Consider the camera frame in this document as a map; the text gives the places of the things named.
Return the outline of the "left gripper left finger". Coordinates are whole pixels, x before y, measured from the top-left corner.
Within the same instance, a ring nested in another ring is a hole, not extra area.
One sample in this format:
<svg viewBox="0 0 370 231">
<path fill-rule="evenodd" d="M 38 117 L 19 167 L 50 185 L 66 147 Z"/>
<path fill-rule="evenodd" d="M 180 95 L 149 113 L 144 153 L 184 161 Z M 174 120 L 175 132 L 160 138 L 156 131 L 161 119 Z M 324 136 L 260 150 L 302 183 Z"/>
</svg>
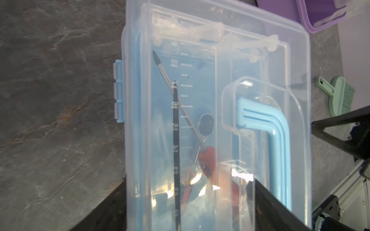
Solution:
<svg viewBox="0 0 370 231">
<path fill-rule="evenodd" d="M 125 231 L 126 216 L 126 179 L 123 178 L 122 183 L 71 231 Z"/>
</svg>

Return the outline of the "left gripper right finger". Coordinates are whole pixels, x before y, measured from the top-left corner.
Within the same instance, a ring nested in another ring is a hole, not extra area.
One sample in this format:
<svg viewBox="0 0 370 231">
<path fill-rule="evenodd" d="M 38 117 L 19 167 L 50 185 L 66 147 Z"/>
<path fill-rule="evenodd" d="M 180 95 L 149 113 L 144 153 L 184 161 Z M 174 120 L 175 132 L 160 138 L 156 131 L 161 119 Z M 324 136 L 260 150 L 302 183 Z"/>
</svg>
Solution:
<svg viewBox="0 0 370 231">
<path fill-rule="evenodd" d="M 257 231 L 309 231 L 293 213 L 255 180 L 255 229 Z"/>
</svg>

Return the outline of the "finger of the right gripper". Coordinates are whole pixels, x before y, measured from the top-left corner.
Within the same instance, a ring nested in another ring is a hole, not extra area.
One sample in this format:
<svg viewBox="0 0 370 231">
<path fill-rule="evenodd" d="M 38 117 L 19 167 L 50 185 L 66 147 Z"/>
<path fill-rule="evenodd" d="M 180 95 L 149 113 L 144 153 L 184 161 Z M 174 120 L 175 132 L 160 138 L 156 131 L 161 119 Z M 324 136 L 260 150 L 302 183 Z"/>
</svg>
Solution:
<svg viewBox="0 0 370 231">
<path fill-rule="evenodd" d="M 328 127 L 354 124 L 350 139 L 341 140 L 324 130 Z M 370 107 L 311 123 L 312 134 L 357 159 L 370 158 Z"/>
</svg>

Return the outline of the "blue toolbox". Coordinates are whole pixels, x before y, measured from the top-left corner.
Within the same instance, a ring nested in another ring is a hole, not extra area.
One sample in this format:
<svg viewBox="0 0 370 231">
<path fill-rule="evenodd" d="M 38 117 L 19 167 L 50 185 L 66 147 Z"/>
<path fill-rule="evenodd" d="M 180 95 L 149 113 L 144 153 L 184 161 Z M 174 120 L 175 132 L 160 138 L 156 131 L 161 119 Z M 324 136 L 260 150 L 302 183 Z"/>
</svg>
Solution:
<svg viewBox="0 0 370 231">
<path fill-rule="evenodd" d="M 127 1 L 114 63 L 125 124 L 127 230 L 175 231 L 173 89 L 181 231 L 256 231 L 255 180 L 311 228 L 310 43 L 297 22 L 240 1 Z M 198 122 L 214 117 L 202 143 Z"/>
</svg>

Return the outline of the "purple toolbox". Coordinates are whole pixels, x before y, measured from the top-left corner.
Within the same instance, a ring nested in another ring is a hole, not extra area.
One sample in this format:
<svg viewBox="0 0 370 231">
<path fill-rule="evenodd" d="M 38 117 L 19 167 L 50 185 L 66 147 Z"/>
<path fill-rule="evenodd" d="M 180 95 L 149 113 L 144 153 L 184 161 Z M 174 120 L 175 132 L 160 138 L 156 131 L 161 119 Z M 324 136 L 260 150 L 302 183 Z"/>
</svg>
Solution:
<svg viewBox="0 0 370 231">
<path fill-rule="evenodd" d="M 256 3 L 263 10 L 300 23 L 311 34 L 343 21 L 354 10 L 351 1 L 258 0 Z"/>
</svg>

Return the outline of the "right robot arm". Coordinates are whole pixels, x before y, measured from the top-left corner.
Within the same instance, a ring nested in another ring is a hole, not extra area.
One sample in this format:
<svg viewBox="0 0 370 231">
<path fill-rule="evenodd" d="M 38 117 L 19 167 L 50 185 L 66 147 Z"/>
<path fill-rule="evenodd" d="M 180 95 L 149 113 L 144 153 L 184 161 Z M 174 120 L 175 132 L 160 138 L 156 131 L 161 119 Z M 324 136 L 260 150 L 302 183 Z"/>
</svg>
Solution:
<svg viewBox="0 0 370 231">
<path fill-rule="evenodd" d="M 325 132 L 327 127 L 336 127 L 355 123 L 348 140 L 341 140 Z M 370 178 L 370 107 L 318 120 L 311 123 L 312 134 L 317 138 L 335 146 L 356 159 L 363 160 L 359 174 L 365 179 Z M 312 214 L 313 226 L 316 231 L 352 231 L 353 228 L 340 222 L 339 198 L 330 195 Z"/>
</svg>

